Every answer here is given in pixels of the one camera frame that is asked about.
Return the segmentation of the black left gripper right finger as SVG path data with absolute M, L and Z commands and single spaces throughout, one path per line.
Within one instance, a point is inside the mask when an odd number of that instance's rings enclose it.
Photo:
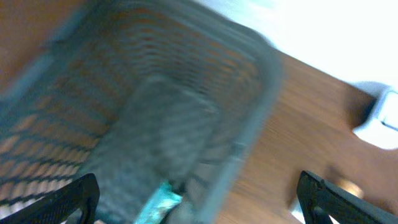
M 316 174 L 303 170 L 297 197 L 305 224 L 396 224 L 397 217 Z

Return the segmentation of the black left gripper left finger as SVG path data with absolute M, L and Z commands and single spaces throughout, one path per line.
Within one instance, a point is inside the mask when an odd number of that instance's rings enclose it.
M 95 175 L 89 173 L 3 218 L 1 223 L 63 223 L 80 210 L 81 215 L 75 222 L 93 224 L 99 198 L 98 182 Z

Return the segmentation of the teal wet wipes pack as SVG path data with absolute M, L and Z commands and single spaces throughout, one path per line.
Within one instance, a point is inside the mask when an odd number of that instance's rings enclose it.
M 176 194 L 168 182 L 161 183 L 138 214 L 134 224 L 160 224 L 182 199 L 183 197 Z

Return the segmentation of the white barcode scanner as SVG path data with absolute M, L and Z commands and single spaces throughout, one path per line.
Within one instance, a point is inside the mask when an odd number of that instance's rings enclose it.
M 366 120 L 353 128 L 353 133 L 383 150 L 397 149 L 397 88 L 386 88 L 379 95 Z

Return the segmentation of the grey plastic mesh basket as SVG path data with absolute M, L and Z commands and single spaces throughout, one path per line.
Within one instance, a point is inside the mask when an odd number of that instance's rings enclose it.
M 281 81 L 264 36 L 199 3 L 88 1 L 1 94 L 1 216 L 93 173 L 105 223 L 164 182 L 167 223 L 212 223 Z

